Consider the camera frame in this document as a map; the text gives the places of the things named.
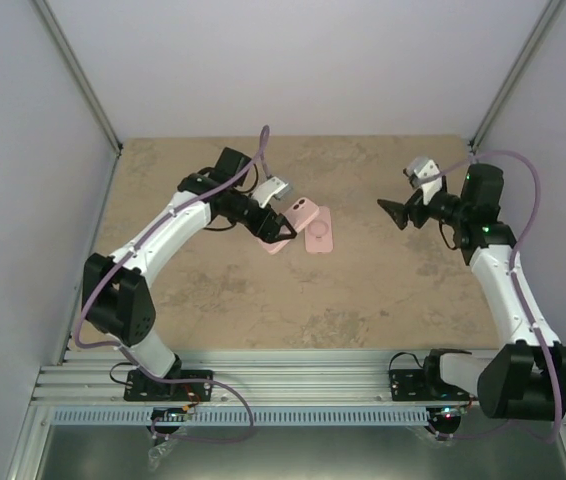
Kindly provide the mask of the light pink phone case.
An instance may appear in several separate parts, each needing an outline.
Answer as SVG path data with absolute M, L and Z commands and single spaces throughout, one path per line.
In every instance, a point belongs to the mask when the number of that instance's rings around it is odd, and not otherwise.
M 301 233 L 318 215 L 319 206 L 306 197 L 299 198 L 284 212 L 285 218 L 297 233 Z M 285 239 L 269 244 L 258 240 L 259 245 L 270 255 L 278 253 L 290 242 L 291 239 Z

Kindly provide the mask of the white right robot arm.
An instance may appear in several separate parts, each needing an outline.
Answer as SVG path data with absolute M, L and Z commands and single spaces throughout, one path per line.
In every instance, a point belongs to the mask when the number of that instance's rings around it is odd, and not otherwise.
M 500 221 L 501 169 L 468 167 L 460 194 L 427 157 L 404 171 L 414 192 L 404 203 L 380 200 L 399 229 L 429 220 L 453 231 L 450 249 L 477 279 L 501 346 L 489 361 L 467 351 L 433 349 L 423 361 L 422 387 L 434 400 L 478 400 L 493 419 L 559 422 L 566 413 L 566 345 L 540 311 L 527 283 L 517 240 Z

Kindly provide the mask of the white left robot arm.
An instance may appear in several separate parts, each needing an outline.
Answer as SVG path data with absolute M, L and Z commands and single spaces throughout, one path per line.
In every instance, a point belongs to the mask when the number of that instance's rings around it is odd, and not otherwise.
M 172 257 L 218 217 L 243 225 L 256 239 L 274 244 L 296 237 L 297 230 L 270 202 L 291 186 L 266 174 L 253 191 L 242 185 L 262 161 L 226 148 L 213 167 L 185 177 L 157 217 L 132 240 L 109 255 L 92 254 L 84 264 L 80 322 L 107 335 L 105 345 L 119 349 L 147 377 L 148 388 L 170 399 L 184 381 L 179 356 L 155 329 L 151 286 Z

